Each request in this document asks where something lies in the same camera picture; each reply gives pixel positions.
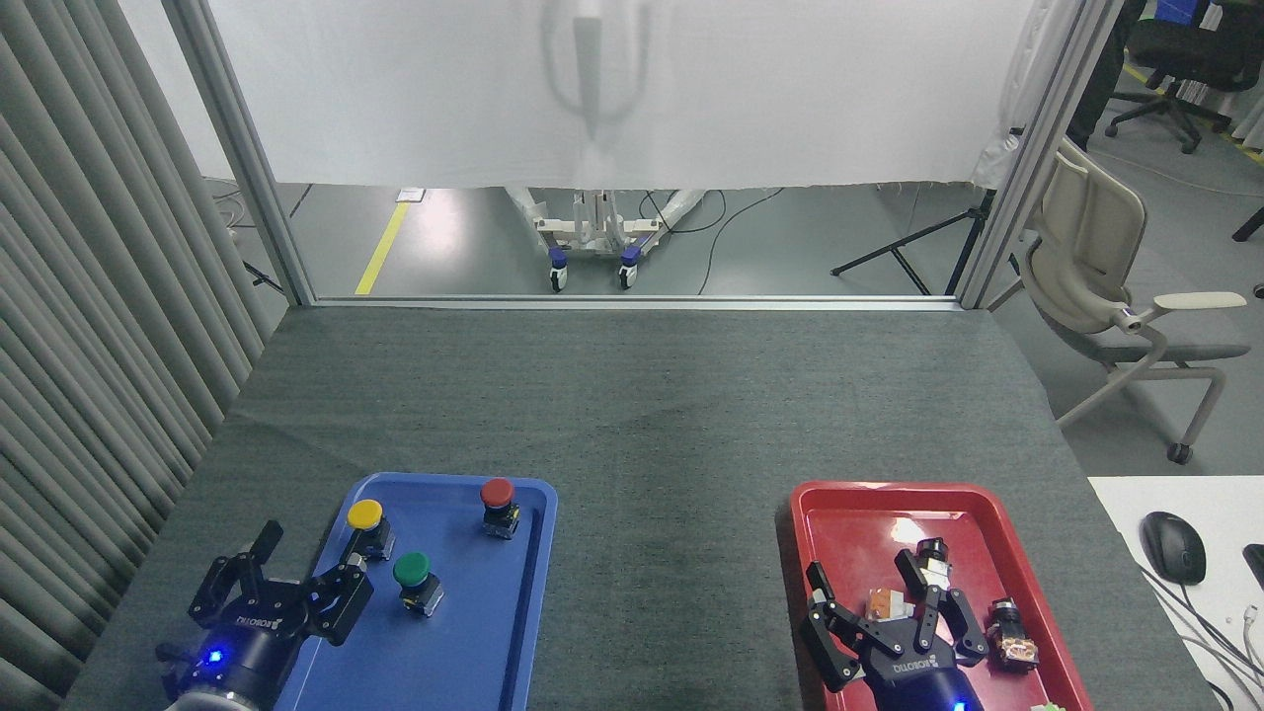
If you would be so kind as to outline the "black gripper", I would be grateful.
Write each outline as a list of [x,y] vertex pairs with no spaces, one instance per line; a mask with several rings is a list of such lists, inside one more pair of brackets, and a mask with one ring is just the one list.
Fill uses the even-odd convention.
[[[809,603],[801,640],[830,692],[861,678],[878,710],[983,710],[964,674],[988,657],[988,639],[962,590],[951,584],[945,548],[900,550],[908,593],[921,603],[916,620],[876,622],[836,602],[822,562],[805,568]],[[944,621],[952,643],[937,635]]]
[[169,710],[272,710],[308,636],[343,645],[374,593],[364,563],[340,563],[288,584],[263,566],[279,545],[281,522],[265,522],[244,552],[209,566],[190,603],[204,628],[197,652],[161,644]]

